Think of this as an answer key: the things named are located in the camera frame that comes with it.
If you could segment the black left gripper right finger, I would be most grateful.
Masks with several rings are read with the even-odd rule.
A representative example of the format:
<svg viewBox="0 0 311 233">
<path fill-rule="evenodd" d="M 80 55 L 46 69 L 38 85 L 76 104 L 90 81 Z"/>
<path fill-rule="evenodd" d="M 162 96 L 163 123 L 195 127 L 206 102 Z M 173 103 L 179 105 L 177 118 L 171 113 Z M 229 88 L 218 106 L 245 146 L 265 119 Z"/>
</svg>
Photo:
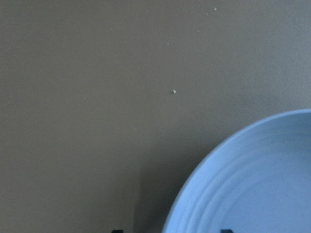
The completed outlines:
<svg viewBox="0 0 311 233">
<path fill-rule="evenodd" d="M 220 233 L 232 233 L 231 229 L 221 229 Z"/>
</svg>

